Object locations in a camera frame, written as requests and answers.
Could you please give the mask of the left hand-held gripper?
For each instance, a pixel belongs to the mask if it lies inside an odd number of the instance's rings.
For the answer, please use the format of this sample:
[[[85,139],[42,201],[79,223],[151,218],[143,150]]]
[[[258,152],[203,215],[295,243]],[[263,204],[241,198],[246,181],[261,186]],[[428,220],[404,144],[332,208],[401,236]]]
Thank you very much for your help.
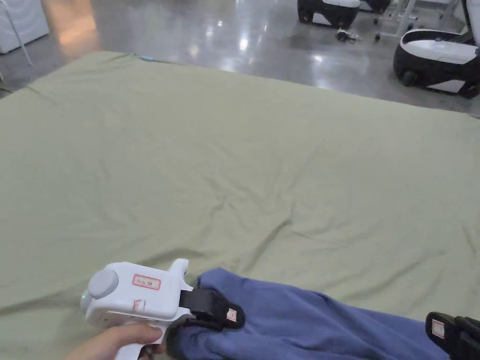
[[[243,309],[215,290],[188,285],[188,263],[179,258],[167,270],[130,262],[106,265],[89,280],[81,299],[87,323],[102,329],[145,323],[162,335],[174,326],[166,335],[168,356],[184,356],[184,330],[241,329],[246,321]]]

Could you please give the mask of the person's left hand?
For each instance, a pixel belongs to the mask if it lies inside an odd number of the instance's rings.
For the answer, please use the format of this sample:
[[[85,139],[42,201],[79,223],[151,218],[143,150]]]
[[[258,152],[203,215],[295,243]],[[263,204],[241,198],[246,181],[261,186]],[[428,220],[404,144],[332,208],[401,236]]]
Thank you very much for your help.
[[[113,360],[118,351],[130,344],[153,344],[161,336],[160,328],[133,323],[106,329],[66,355],[66,360]]]

